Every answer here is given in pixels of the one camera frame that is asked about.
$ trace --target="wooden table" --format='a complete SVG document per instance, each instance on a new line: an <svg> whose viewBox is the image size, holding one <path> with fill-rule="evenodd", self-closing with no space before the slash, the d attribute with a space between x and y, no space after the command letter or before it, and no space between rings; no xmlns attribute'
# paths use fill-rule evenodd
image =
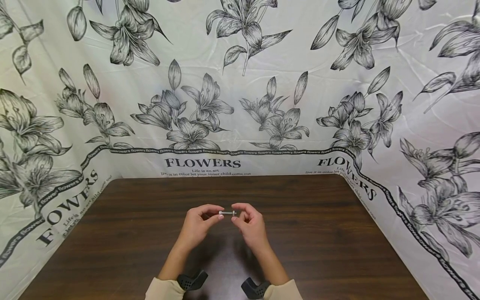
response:
<svg viewBox="0 0 480 300"><path fill-rule="evenodd" d="M186 211L249 202L305 300L427 299L337 175L115 180L38 274L21 300L144 299ZM226 218L190 255L185 273L209 274L190 300L244 300L255 258Z"/></svg>

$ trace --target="floral fabric backdrop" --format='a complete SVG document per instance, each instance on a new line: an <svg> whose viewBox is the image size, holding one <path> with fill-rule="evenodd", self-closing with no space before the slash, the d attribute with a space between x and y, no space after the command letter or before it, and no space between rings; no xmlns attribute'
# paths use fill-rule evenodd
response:
<svg viewBox="0 0 480 300"><path fill-rule="evenodd" d="M327 173L480 297L480 0L0 0L0 59L1 299L116 178Z"/></svg>

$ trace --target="small metal bolt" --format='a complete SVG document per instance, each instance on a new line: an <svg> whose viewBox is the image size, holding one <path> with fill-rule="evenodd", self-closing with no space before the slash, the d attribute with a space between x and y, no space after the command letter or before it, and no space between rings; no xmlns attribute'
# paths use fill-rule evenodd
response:
<svg viewBox="0 0 480 300"><path fill-rule="evenodd" d="M232 216L236 216L237 215L237 212L236 211L231 211L231 212L218 212L219 215L232 215Z"/></svg>

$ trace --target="hand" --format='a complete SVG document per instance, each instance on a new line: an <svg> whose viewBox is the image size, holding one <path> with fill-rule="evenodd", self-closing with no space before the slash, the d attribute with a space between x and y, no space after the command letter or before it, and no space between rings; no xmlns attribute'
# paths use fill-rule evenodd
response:
<svg viewBox="0 0 480 300"><path fill-rule="evenodd" d="M232 208L243 210L239 217L232 218L232 222L240 229L245 243L253 253L257 255L270 249L262 214L248 203L236 203Z"/></svg>
<svg viewBox="0 0 480 300"><path fill-rule="evenodd" d="M218 212L222 210L224 210L223 207L212 204L191 208L187 212L175 247L190 252L198 246L206 237L208 230L223 220L224 216L218 215ZM204 221L203 215L209 218Z"/></svg>
<svg viewBox="0 0 480 300"><path fill-rule="evenodd" d="M205 204L187 212L180 235L170 251L158 279L177 279L185 266L190 251L204 240L211 226L224 218L223 215L218 215L221 210L224 210L221 206ZM207 215L209 218L204 221L203 215Z"/></svg>

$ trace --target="wrist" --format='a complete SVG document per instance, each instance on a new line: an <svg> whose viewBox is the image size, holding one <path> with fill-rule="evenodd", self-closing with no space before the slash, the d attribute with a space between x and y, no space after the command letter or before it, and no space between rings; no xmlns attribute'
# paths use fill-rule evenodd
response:
<svg viewBox="0 0 480 300"><path fill-rule="evenodd" d="M173 245L172 250L170 250L170 253L177 256L187 257L191 251L191 247L187 246L182 241L177 240Z"/></svg>

